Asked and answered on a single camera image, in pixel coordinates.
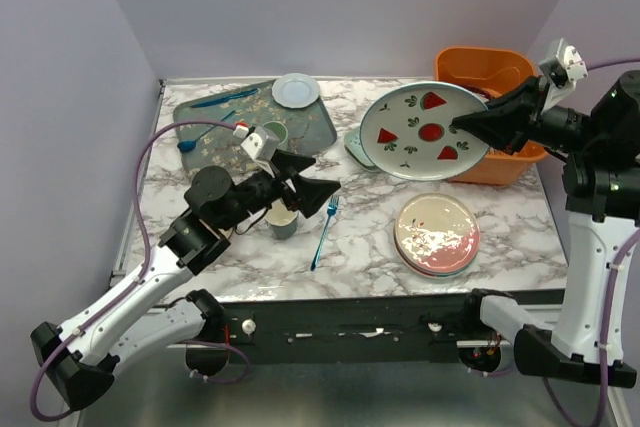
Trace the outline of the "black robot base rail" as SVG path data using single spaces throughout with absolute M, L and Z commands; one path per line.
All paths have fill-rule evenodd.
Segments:
M 503 335 L 470 294 L 219 302 L 192 292 L 205 319 L 193 339 L 227 340 L 254 364 L 457 362 Z

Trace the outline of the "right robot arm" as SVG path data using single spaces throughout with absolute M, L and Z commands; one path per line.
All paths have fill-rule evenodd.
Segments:
M 523 375 L 632 388 L 637 373 L 623 360 L 621 317 L 639 240 L 639 73 L 623 73 L 589 114 L 544 109 L 552 87 L 530 77 L 451 125 L 504 153 L 532 140 L 563 159 L 570 253 L 557 323 L 535 320 L 508 294 L 475 289 L 460 326 L 474 339 L 497 332 Z

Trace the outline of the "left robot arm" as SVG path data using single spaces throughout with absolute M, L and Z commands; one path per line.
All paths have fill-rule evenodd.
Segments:
M 70 412 L 98 400 L 115 381 L 126 358 L 141 352 L 128 336 L 159 300 L 217 260 L 229 247 L 225 233 L 267 211 L 276 201 L 304 217 L 313 216 L 341 187 L 336 180 L 313 179 L 302 171 L 313 157 L 278 150 L 266 169 L 235 183 L 220 166 L 201 169 L 184 198 L 188 205 L 143 262 L 83 312 L 61 324 L 43 322 L 30 334 L 39 370 L 31 387 L 32 414 L 48 422 L 37 404 L 40 383 L 48 379 Z

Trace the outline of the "red rimmed beige plate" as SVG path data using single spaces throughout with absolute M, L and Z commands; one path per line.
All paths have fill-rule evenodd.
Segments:
M 490 101 L 495 99 L 495 95 L 490 92 L 489 90 L 483 89 L 483 88 L 479 88 L 479 87 L 475 87 L 475 86 L 465 86 L 465 89 L 484 98 L 485 101 Z

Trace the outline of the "watermelon pattern white plate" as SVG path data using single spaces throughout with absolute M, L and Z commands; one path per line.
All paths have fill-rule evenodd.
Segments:
M 450 83 L 424 81 L 380 97 L 360 122 L 360 144 L 381 171 L 413 181 L 459 176 L 481 162 L 489 146 L 452 125 L 454 118 L 484 112 L 475 93 Z

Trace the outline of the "cream pink branch plate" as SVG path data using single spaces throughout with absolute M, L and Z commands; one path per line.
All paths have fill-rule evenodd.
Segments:
M 480 228 L 462 202 L 438 193 L 421 194 L 400 210 L 393 228 L 394 243 L 420 266 L 451 271 L 476 256 Z

